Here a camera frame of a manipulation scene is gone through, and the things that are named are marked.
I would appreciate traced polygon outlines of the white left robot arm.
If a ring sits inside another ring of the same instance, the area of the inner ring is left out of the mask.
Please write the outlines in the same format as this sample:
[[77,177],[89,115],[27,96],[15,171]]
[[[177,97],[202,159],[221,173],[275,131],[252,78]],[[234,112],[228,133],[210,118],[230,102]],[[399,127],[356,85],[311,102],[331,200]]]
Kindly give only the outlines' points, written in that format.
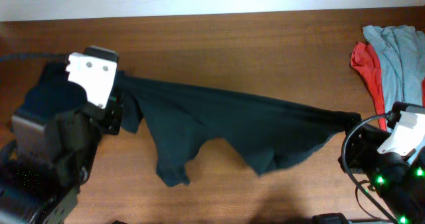
[[1,222],[64,223],[78,203],[105,134],[117,135],[122,105],[83,98],[25,102],[12,117],[15,139],[1,149]]

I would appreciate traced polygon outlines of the black Nike t-shirt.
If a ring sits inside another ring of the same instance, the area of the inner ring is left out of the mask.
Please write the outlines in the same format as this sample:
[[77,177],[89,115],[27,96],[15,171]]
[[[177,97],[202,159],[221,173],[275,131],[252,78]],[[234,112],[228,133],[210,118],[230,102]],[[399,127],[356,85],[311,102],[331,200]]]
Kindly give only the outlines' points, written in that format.
[[189,184],[185,165],[201,146],[222,138],[258,175],[300,164],[334,135],[360,122],[356,112],[129,76],[118,72],[114,87],[123,105],[122,128],[141,122],[157,150],[156,172],[168,187]]

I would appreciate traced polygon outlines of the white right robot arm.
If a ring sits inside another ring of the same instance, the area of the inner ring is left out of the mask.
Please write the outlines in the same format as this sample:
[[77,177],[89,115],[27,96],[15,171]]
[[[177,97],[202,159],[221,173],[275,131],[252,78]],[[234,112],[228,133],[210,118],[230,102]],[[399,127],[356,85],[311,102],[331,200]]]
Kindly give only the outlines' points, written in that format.
[[[390,133],[371,125],[346,132],[339,163],[355,184],[393,223],[424,222],[424,152],[411,164],[396,152],[381,154],[378,148]],[[372,189],[389,208],[383,206],[362,187],[354,176],[367,176]]]

